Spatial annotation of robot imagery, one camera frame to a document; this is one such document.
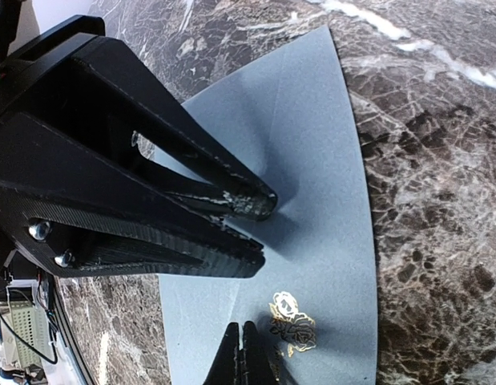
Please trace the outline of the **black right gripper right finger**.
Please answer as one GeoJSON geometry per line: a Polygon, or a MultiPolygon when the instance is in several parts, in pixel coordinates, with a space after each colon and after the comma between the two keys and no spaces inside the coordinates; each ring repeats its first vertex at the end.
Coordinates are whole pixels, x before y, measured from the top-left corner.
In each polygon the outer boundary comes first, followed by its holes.
{"type": "Polygon", "coordinates": [[[271,363],[256,325],[247,321],[243,325],[241,383],[245,385],[277,385],[279,378],[271,363]]]}

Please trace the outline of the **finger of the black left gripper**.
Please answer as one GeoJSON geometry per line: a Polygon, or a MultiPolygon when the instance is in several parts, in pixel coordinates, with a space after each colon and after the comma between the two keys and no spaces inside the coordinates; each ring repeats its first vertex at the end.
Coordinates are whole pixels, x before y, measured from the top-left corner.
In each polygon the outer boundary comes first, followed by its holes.
{"type": "Polygon", "coordinates": [[[125,43],[94,38],[71,63],[99,106],[201,178],[139,166],[163,194],[205,215],[263,221],[272,214],[276,193],[202,128],[125,43]]]}
{"type": "Polygon", "coordinates": [[[24,113],[0,120],[0,230],[60,277],[250,278],[263,248],[24,113]]]}

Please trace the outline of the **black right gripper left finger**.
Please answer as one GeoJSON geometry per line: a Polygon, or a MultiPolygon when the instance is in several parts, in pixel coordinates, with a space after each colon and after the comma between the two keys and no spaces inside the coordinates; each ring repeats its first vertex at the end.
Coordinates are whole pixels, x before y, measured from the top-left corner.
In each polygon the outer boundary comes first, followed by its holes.
{"type": "Polygon", "coordinates": [[[228,324],[204,385],[237,385],[240,383],[240,331],[237,322],[228,324]]]}

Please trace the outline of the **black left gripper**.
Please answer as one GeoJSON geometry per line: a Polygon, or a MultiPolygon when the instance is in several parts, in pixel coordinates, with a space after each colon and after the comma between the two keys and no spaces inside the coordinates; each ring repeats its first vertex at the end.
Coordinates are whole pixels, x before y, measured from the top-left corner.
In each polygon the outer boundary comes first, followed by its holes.
{"type": "Polygon", "coordinates": [[[111,39],[77,15],[0,70],[0,184],[111,183],[111,39]]]}

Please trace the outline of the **blue-grey envelope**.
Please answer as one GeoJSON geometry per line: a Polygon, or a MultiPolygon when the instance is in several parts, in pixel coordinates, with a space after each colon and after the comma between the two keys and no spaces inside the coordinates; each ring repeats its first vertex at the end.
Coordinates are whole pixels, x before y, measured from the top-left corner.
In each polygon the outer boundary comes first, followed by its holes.
{"type": "Polygon", "coordinates": [[[264,246],[249,279],[159,279],[171,381],[201,384],[230,322],[253,321],[284,384],[373,384],[377,280],[369,194],[345,79],[322,26],[184,103],[270,185],[232,226],[264,246]]]}

